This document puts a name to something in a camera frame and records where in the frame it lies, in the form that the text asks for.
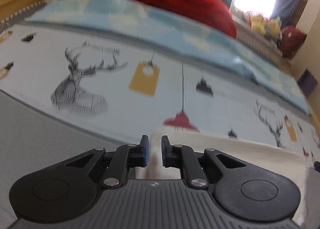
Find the dark red pillow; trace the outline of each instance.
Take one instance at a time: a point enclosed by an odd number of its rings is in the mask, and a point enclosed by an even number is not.
[[[207,24],[236,38],[236,25],[221,0],[136,0]]]
[[[292,59],[303,45],[307,35],[294,26],[287,26],[282,32],[282,42],[279,49],[282,51],[282,57]]]

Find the light blue blanket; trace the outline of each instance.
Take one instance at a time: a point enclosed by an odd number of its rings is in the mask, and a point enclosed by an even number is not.
[[[27,21],[60,23],[126,35],[165,47],[258,83],[311,114],[295,80],[237,40],[185,17],[131,0],[60,0]]]

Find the red pillow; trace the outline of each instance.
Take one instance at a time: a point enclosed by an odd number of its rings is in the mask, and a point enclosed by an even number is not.
[[[236,38],[236,25],[221,0],[136,0],[207,24]]]
[[[307,35],[294,26],[284,28],[282,42],[279,46],[279,49],[282,51],[282,57],[292,59],[306,38]]]

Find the white logo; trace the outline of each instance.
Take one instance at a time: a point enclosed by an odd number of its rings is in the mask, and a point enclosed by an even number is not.
[[[152,182],[150,185],[153,186],[153,187],[157,187],[157,186],[159,186],[159,183],[158,182]]]

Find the triangular cutout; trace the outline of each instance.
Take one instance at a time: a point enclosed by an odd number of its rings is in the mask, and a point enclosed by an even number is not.
[[[246,166],[245,164],[238,162],[236,160],[233,160],[227,157],[226,155],[218,154],[217,158],[222,162],[222,164],[226,168],[242,168]]]
[[[89,162],[89,160],[91,160],[92,157],[93,157],[93,154],[85,155],[80,159],[76,159],[72,162],[69,162],[68,164],[66,164],[66,166],[75,167],[75,168],[83,168]]]

